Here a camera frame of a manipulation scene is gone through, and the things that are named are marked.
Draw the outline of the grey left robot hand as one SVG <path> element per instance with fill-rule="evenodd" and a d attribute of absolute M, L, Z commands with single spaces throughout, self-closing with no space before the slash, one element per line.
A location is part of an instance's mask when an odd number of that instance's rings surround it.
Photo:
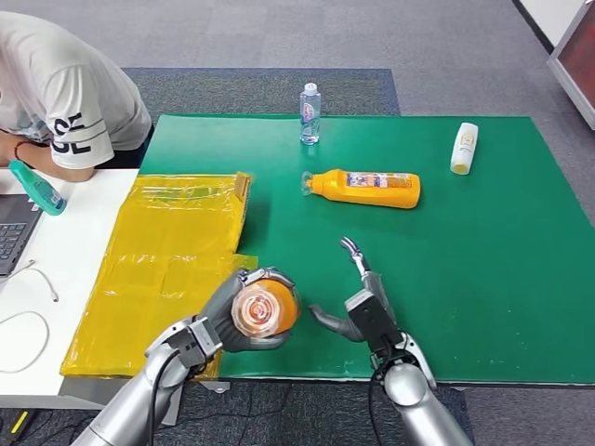
<path fill-rule="evenodd" d="M 279 348 L 291 336 L 289 330 L 265 338 L 250 337 L 239 331 L 232 316 L 233 300 L 246 286 L 257 280 L 270 279 L 282 284 L 294 295 L 294 283 L 273 267 L 238 269 L 220 284 L 205 304 L 199 315 L 206 317 L 223 342 L 226 352 L 272 350 Z"/>

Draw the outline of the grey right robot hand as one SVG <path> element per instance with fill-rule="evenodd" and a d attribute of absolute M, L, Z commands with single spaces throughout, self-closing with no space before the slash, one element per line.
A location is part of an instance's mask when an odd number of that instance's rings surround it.
<path fill-rule="evenodd" d="M 317 305 L 309 306 L 310 312 L 322 327 L 342 335 L 353 342 L 366 342 L 371 351 L 387 335 L 393 344 L 401 341 L 396 331 L 394 312 L 387 298 L 381 278 L 372 271 L 363 253 L 353 240 L 342 237 L 340 244 L 347 251 L 358 270 L 362 289 L 344 302 L 345 319 L 327 313 Z"/>

